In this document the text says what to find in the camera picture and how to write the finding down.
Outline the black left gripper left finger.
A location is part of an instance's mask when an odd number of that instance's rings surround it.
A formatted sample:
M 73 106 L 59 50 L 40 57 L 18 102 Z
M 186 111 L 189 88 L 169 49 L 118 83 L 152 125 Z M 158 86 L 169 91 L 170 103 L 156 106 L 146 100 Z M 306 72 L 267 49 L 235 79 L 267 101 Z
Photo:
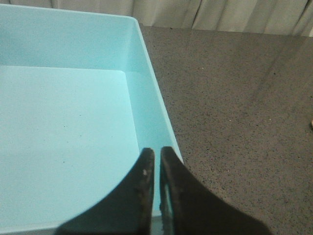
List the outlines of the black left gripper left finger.
M 137 161 L 105 198 L 63 223 L 57 235 L 148 235 L 154 198 L 155 154 L 142 149 Z

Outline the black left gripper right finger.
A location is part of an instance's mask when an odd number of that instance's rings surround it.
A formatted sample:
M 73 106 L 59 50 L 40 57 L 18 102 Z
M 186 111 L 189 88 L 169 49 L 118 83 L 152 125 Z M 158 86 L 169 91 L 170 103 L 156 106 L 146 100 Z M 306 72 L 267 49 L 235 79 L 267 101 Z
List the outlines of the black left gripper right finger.
M 261 221 L 209 191 L 171 147 L 160 158 L 160 209 L 166 235 L 269 235 Z

